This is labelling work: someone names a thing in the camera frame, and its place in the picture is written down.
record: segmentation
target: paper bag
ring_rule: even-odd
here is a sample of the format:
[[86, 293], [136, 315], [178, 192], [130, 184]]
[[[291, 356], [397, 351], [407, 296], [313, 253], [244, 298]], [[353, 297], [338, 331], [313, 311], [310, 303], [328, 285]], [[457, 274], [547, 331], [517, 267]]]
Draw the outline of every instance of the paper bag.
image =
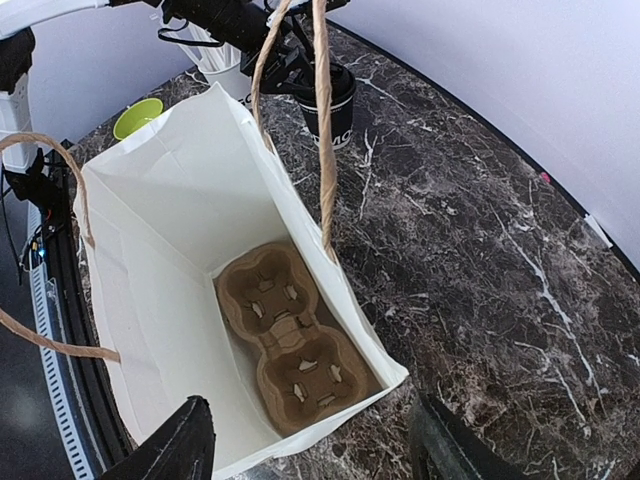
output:
[[[120, 415], [139, 444], [187, 397], [201, 395], [217, 434], [214, 478], [227, 478], [309, 448], [407, 376], [323, 250], [280, 159], [218, 85], [102, 153], [83, 174], [96, 327], [101, 345], [120, 353], [121, 363], [107, 366]], [[81, 204], [74, 209], [81, 219]], [[269, 422], [255, 364], [225, 330], [213, 284], [232, 260], [281, 240], [295, 243], [383, 388], [287, 438]]]

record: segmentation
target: wall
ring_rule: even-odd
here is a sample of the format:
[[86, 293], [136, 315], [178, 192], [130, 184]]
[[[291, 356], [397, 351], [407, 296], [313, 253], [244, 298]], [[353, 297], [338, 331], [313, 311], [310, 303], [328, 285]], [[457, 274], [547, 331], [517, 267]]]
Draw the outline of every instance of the wall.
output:
[[33, 127], [77, 141], [193, 64], [156, 37], [144, 4], [85, 10], [36, 25], [30, 74]]
[[498, 127], [640, 267], [640, 2], [353, 0], [333, 18]]

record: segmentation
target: black cup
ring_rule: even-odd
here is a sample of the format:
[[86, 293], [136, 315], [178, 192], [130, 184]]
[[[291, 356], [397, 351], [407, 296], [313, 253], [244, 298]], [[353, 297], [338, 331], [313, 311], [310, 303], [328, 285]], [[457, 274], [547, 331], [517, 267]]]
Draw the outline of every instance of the black cup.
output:
[[[314, 79], [307, 78], [300, 73], [296, 83], [305, 87], [313, 86]], [[344, 147], [351, 140], [353, 132], [353, 99], [356, 93], [356, 77], [345, 67], [331, 64], [331, 138], [333, 148], [336, 150]], [[316, 93], [313, 89], [310, 93], [296, 93], [295, 98], [313, 141], [318, 145], [320, 129], [318, 127], [318, 107], [316, 105]]]

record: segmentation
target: bag handle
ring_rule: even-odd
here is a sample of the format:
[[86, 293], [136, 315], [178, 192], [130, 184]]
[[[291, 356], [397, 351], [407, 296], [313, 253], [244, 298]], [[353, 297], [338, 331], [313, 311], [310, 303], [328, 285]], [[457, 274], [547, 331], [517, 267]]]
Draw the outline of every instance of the bag handle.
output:
[[[322, 244], [327, 255], [338, 263], [333, 247], [331, 246], [331, 227], [333, 225], [333, 213], [338, 190], [338, 171], [336, 168], [336, 156], [333, 151], [331, 139], [331, 73], [329, 66], [329, 34], [327, 31], [327, 0], [313, 1], [313, 44], [316, 52], [316, 104], [318, 106], [318, 125], [320, 129], [320, 211], [322, 213]], [[280, 25], [289, 10], [291, 0], [282, 0], [276, 9], [271, 25], [271, 30], [260, 50], [251, 85], [253, 98], [253, 116], [256, 120], [265, 145], [274, 153], [273, 141], [264, 130], [260, 113], [260, 81], [264, 72], [265, 63], [278, 36]]]
[[[95, 248], [95, 240], [93, 238], [93, 234], [91, 233], [91, 225], [89, 223], [89, 205], [87, 201], [87, 186], [84, 181], [84, 177], [82, 176], [82, 172], [80, 168], [76, 164], [75, 160], [71, 156], [71, 154], [58, 142], [53, 140], [52, 138], [42, 135], [40, 133], [14, 133], [9, 135], [8, 137], [0, 140], [0, 153], [2, 153], [7, 148], [17, 145], [19, 143], [43, 143], [53, 148], [56, 152], [58, 152], [65, 163], [69, 166], [73, 175], [76, 177], [76, 181], [78, 183], [78, 194], [80, 195], [80, 200], [82, 201], [82, 216], [85, 225], [87, 226], [87, 231], [83, 235], [84, 241], [91, 247]], [[113, 350], [109, 350], [108, 348], [103, 347], [81, 347], [76, 345], [68, 345], [66, 343], [56, 342], [47, 337], [43, 337], [42, 335], [37, 334], [33, 330], [25, 327], [20, 324], [16, 319], [14, 319], [11, 315], [0, 308], [0, 324], [4, 325], [9, 331], [18, 335], [19, 337], [27, 340], [28, 342], [33, 343], [34, 345], [38, 345], [40, 347], [49, 348], [58, 353], [62, 353], [64, 355], [69, 355], [71, 357], [83, 357], [83, 358], [101, 358], [103, 360], [111, 360], [113, 362], [120, 363], [120, 354], [118, 352], [114, 352]]]

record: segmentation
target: lime green cup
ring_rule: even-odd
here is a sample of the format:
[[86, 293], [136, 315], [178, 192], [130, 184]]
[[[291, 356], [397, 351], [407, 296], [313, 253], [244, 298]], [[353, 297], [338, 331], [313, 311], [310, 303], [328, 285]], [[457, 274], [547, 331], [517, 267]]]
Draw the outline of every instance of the lime green cup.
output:
[[126, 112], [120, 115], [113, 127], [113, 136], [117, 140], [124, 140], [154, 118], [159, 117], [163, 110], [164, 104], [159, 98], [147, 98], [131, 105]]

